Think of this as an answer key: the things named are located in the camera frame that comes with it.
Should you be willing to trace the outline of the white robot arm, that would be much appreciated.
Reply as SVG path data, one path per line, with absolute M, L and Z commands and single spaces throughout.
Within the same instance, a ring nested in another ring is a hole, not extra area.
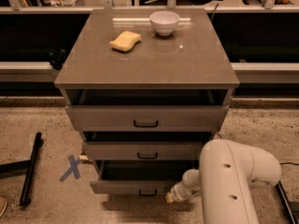
M 270 152 L 225 139 L 207 142 L 199 167 L 184 173 L 167 194 L 169 203 L 202 196 L 204 224 L 259 224 L 252 187 L 271 188 L 281 167 Z

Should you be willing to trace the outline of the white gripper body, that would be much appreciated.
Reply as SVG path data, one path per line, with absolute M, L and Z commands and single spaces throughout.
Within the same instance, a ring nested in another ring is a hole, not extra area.
M 186 171 L 182 180 L 169 191 L 170 202 L 184 202 L 200 191 L 200 173 L 197 169 Z

